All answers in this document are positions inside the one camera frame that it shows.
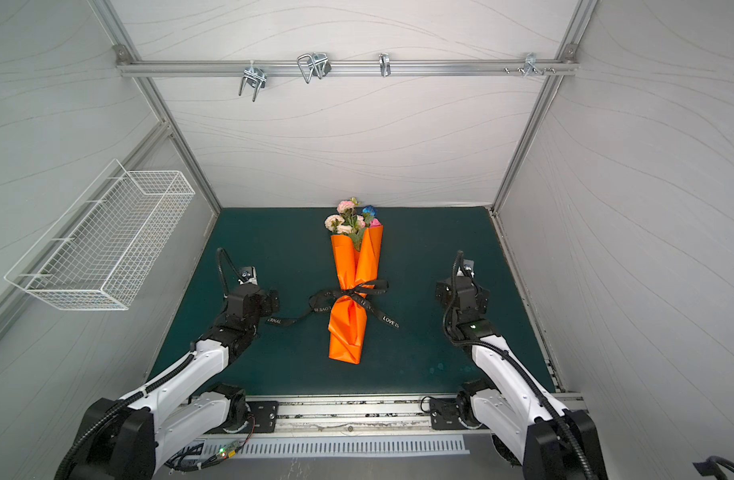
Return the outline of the orange wrapping paper sheet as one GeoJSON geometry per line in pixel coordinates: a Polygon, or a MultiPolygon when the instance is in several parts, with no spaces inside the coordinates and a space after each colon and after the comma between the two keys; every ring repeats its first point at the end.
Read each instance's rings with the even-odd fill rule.
{"type": "MultiPolygon", "coordinates": [[[[360,250],[346,235],[333,235],[331,244],[340,288],[350,290],[362,283],[376,280],[384,228],[364,231],[360,250]]],[[[348,295],[334,303],[328,324],[330,332],[329,358],[359,364],[367,326],[367,311],[348,295]]]]}

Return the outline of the light pink fake rose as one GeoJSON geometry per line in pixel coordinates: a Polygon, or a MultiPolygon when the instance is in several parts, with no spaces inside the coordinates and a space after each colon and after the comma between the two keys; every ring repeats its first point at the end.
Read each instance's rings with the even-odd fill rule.
{"type": "Polygon", "coordinates": [[[360,202],[358,199],[352,197],[350,199],[340,201],[336,210],[344,223],[353,223],[355,218],[358,216],[357,209],[359,205],[360,202]]]}

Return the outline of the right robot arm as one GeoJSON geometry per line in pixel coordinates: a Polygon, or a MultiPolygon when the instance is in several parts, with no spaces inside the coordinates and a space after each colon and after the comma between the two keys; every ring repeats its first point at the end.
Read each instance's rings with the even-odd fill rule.
{"type": "Polygon", "coordinates": [[[444,308],[443,333],[486,375],[462,394],[460,422],[490,430],[501,455],[526,479],[606,479],[593,420],[568,408],[517,359],[485,318],[489,292],[460,273],[439,281],[435,296],[444,308]]]}

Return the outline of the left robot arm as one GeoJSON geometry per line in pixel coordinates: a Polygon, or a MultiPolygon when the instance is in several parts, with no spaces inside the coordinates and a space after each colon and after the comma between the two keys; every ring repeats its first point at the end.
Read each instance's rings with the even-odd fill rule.
{"type": "Polygon", "coordinates": [[[279,309],[277,291],[248,282],[228,292],[214,325],[152,380],[118,399],[101,398],[84,413],[58,479],[150,479],[192,440],[243,423],[243,391],[218,385],[200,393],[258,336],[261,319],[279,309]]]}

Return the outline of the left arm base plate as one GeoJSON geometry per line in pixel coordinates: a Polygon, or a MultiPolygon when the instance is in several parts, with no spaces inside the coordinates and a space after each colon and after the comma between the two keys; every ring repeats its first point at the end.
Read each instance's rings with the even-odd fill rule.
{"type": "Polygon", "coordinates": [[[239,410],[236,419],[229,419],[218,428],[220,433],[273,433],[276,429],[278,401],[249,401],[239,410]]]}

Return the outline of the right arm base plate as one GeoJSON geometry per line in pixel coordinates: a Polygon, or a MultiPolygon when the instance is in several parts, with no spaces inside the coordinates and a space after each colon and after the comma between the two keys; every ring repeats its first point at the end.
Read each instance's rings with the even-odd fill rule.
{"type": "Polygon", "coordinates": [[[465,395],[455,398],[429,397],[424,403],[433,430],[478,430],[483,427],[475,418],[470,399],[465,395]]]}

